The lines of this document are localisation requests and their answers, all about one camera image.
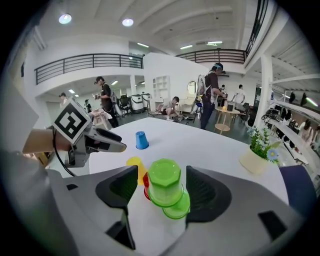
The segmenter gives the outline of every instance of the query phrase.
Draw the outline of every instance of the wall shelf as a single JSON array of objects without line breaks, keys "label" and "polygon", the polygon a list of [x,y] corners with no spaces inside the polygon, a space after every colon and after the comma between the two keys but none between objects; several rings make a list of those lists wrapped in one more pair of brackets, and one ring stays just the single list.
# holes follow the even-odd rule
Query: wall shelf
[{"label": "wall shelf", "polygon": [[299,149],[299,151],[308,161],[312,171],[320,175],[320,157],[313,151],[310,145],[307,145],[298,134],[296,134],[293,130],[291,130],[288,126],[284,125],[282,122],[270,119],[269,124],[281,130],[289,138],[289,140],[291,140],[292,143]]},{"label": "wall shelf", "polygon": [[170,98],[170,77],[168,75],[159,76],[153,80],[153,98]]},{"label": "wall shelf", "polygon": [[305,116],[306,118],[320,124],[320,114],[318,114],[317,112],[314,112],[310,109],[301,107],[301,106],[297,106],[297,105],[293,105],[287,102],[283,102],[283,101],[278,101],[278,100],[269,100],[268,101],[270,104],[277,104],[280,106],[285,107],[286,109],[290,109],[292,111],[295,111],[303,116]]}]

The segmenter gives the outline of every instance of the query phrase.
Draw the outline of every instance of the shelf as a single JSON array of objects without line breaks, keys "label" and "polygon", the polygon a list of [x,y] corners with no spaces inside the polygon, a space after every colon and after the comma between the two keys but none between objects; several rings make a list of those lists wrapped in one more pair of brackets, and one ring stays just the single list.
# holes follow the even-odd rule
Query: shelf
[{"label": "shelf", "polygon": [[283,102],[283,101],[278,101],[278,100],[269,100],[269,103],[272,104],[277,104],[280,106],[284,106],[287,109],[290,109],[292,111],[295,111],[303,116],[305,116],[306,118],[315,121],[316,123],[320,124],[320,114],[318,114],[317,112],[314,112],[310,109],[301,107],[301,106],[297,106],[297,105],[293,105],[287,102]]},{"label": "shelf", "polygon": [[291,130],[288,126],[284,125],[282,122],[270,119],[269,124],[274,125],[279,130],[281,130],[292,143],[299,149],[305,159],[308,161],[314,173],[320,175],[320,157],[312,150],[310,145],[306,145],[305,141]]}]

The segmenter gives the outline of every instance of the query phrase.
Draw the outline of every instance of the green cup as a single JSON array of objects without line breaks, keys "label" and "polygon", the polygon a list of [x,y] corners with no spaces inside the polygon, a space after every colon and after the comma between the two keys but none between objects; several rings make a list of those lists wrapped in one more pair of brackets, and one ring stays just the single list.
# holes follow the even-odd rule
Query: green cup
[{"label": "green cup", "polygon": [[162,209],[164,214],[170,219],[178,220],[183,218],[190,211],[190,197],[187,190],[183,190],[180,200],[171,207]]},{"label": "green cup", "polygon": [[183,195],[180,176],[181,170],[175,161],[165,158],[154,161],[148,170],[151,202],[162,208],[176,204]]}]

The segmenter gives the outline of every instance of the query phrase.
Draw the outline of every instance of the green plant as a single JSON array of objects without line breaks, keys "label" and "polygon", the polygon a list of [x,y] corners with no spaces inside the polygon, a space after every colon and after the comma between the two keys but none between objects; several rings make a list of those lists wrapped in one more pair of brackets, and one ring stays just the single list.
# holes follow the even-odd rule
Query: green plant
[{"label": "green plant", "polygon": [[266,128],[263,129],[263,133],[261,134],[258,128],[254,126],[254,128],[248,130],[248,133],[251,138],[251,151],[267,161],[275,164],[278,163],[277,157],[274,156],[277,152],[274,149],[277,148],[281,142],[278,141],[270,145],[270,135],[268,135]]}]

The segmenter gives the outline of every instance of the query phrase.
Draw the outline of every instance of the black railing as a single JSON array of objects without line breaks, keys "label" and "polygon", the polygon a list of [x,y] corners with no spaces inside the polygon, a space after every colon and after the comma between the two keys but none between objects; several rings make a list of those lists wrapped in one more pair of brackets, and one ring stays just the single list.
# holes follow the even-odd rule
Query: black railing
[{"label": "black railing", "polygon": [[258,6],[256,9],[255,20],[251,32],[251,36],[249,39],[249,43],[245,49],[246,55],[248,56],[252,47],[255,44],[259,31],[261,29],[262,23],[264,22],[266,11],[268,7],[269,0],[258,0]]},{"label": "black railing", "polygon": [[232,62],[243,64],[246,60],[246,51],[236,49],[197,50],[179,54],[176,57],[180,57],[196,63]]},{"label": "black railing", "polygon": [[114,53],[93,53],[82,54],[59,59],[36,68],[36,84],[50,78],[82,69],[98,67],[129,67],[143,69],[143,59],[140,57],[114,54]]}]

